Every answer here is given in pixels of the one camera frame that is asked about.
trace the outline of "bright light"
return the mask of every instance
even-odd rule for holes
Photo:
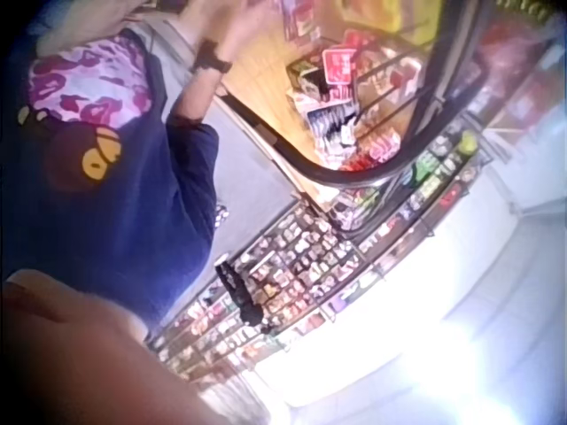
[[[490,398],[476,398],[459,409],[459,425],[520,425],[512,410]]]
[[[411,377],[428,394],[458,400],[478,386],[476,353],[462,329],[442,322],[404,354]]]

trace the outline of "watch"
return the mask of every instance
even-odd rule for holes
[[[197,56],[195,57],[195,62],[191,71],[195,73],[199,68],[208,69],[213,68],[220,73],[227,73],[230,71],[232,64],[230,62],[225,62],[220,60],[214,50],[216,49],[218,43],[211,40],[204,40],[198,48]]]

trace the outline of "navy blue sweatshirt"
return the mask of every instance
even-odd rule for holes
[[[207,125],[161,121],[166,92],[150,54],[152,107],[114,135],[38,111],[22,115],[34,46],[25,40],[8,57],[0,95],[3,282],[19,269],[36,269],[156,328],[211,249],[218,135]],[[84,174],[86,151],[98,158],[102,181]]]

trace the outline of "hand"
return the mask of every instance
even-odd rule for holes
[[[274,0],[241,0],[230,17],[227,32],[219,43],[217,56],[226,61],[233,61],[254,36],[274,22],[278,15]]]

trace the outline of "person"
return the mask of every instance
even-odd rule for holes
[[[4,63],[3,362],[55,423],[221,423],[143,341],[211,249],[219,141],[202,120],[274,13],[236,3],[165,123],[160,63],[130,29],[28,37]],[[191,1],[199,34],[226,4]]]

